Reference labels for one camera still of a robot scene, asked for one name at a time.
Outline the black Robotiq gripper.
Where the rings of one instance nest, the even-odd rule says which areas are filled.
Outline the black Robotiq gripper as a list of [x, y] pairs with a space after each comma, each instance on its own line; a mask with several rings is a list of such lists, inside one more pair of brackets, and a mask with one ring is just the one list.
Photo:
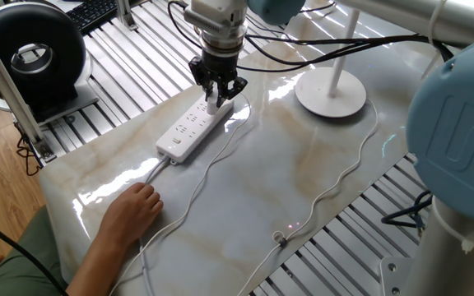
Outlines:
[[248, 84], [246, 79], [238, 77], [238, 58], [239, 55], [220, 57], [203, 50], [201, 57], [194, 57], [188, 62], [195, 83], [205, 93], [205, 100], [213, 92], [213, 81], [217, 82], [217, 108], [226, 100], [233, 99]]

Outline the person's bare hand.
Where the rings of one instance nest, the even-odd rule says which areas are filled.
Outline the person's bare hand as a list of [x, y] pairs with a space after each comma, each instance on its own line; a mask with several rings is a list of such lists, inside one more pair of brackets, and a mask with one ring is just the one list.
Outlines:
[[152, 185], [135, 183], [109, 205], [96, 239], [126, 250], [152, 225], [163, 206]]

